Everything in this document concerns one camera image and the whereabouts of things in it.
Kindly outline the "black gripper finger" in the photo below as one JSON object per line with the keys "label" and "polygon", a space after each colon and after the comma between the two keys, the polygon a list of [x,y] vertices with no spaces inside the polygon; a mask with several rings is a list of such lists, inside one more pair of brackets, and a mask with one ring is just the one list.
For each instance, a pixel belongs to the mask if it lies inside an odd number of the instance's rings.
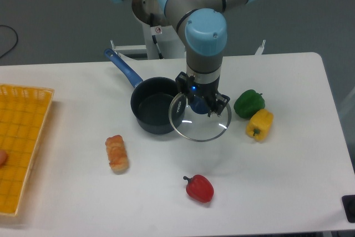
{"label": "black gripper finger", "polygon": [[224,111],[225,107],[229,103],[229,99],[227,98],[216,98],[212,102],[209,103],[209,112],[208,112],[208,117],[211,117],[212,113],[217,114],[219,117],[221,116],[221,113]]}
{"label": "black gripper finger", "polygon": [[187,103],[191,104],[194,100],[194,77],[176,77],[175,81],[178,91],[186,97]]}

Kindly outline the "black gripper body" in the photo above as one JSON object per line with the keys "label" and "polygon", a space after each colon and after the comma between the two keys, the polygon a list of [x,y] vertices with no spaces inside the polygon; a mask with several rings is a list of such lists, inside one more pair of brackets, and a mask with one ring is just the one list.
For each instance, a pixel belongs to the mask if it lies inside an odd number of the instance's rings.
{"label": "black gripper body", "polygon": [[230,97],[218,91],[220,71],[208,74],[192,72],[190,75],[180,72],[177,77],[194,77],[194,85],[192,86],[194,100],[189,104],[191,109],[210,109],[209,103],[216,98],[227,98],[230,100]]}

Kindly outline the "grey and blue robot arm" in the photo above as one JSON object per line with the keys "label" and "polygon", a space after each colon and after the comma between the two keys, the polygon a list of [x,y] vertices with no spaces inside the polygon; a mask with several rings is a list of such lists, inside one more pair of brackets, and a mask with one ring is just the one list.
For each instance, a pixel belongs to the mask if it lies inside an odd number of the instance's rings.
{"label": "grey and blue robot arm", "polygon": [[255,0],[157,0],[160,11],[186,49],[186,74],[179,91],[205,102],[204,113],[220,115],[230,98],[218,91],[227,23],[223,13]]}

